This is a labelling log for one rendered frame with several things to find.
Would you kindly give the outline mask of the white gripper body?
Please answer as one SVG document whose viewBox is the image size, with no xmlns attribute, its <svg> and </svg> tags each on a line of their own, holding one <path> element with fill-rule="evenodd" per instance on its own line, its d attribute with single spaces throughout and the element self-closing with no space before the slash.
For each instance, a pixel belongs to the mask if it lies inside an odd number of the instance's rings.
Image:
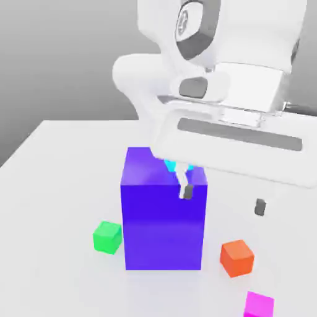
<svg viewBox="0 0 317 317">
<path fill-rule="evenodd" d="M 317 186 L 317 117 L 284 113 L 261 129 L 173 111 L 151 147 L 155 157 L 304 188 Z"/>
</svg>

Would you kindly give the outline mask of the small cyan cube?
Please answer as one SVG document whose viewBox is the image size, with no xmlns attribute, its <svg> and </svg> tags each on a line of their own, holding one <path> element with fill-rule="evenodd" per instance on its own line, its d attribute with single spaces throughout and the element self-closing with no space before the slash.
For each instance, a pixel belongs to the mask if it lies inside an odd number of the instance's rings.
<svg viewBox="0 0 317 317">
<path fill-rule="evenodd" d="M 165 163 L 166 167 L 168 168 L 169 172 L 175 171 L 176 162 L 170 161 L 170 160 L 164 160 L 164 163 Z M 187 170 L 193 170 L 193 169 L 194 169 L 194 165 L 188 165 Z"/>
</svg>

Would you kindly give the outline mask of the small orange cube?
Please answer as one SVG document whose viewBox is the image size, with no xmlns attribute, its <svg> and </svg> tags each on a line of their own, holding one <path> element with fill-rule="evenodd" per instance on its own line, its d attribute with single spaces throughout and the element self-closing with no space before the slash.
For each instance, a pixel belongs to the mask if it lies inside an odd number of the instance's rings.
<svg viewBox="0 0 317 317">
<path fill-rule="evenodd" d="M 243 240 L 230 241 L 221 247 L 220 263 L 231 278 L 249 274 L 253 270 L 254 253 Z"/>
</svg>

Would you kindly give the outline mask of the small green cube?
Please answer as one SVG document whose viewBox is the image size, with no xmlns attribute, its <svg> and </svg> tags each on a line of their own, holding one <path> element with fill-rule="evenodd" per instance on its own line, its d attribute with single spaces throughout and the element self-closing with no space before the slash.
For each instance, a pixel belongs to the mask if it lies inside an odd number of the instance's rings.
<svg viewBox="0 0 317 317">
<path fill-rule="evenodd" d="M 122 226 L 101 221 L 93 232 L 93 246 L 96 251 L 115 254 L 123 240 Z"/>
</svg>

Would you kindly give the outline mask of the small magenta cube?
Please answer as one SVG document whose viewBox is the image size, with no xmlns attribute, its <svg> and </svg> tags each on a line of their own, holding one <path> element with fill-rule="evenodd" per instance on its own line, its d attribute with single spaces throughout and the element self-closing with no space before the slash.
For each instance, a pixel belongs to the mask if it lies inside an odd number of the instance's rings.
<svg viewBox="0 0 317 317">
<path fill-rule="evenodd" d="M 258 293 L 248 292 L 243 317 L 273 317 L 274 299 Z"/>
</svg>

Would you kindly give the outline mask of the large purple box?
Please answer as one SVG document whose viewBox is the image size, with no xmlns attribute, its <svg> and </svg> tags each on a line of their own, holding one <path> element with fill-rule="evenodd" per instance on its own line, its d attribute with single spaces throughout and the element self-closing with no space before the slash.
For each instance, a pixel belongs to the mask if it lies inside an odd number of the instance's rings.
<svg viewBox="0 0 317 317">
<path fill-rule="evenodd" d="M 121 178 L 124 257 L 127 270 L 199 270 L 207 201 L 204 170 L 186 176 L 191 199 L 148 147 L 128 147 Z"/>
</svg>

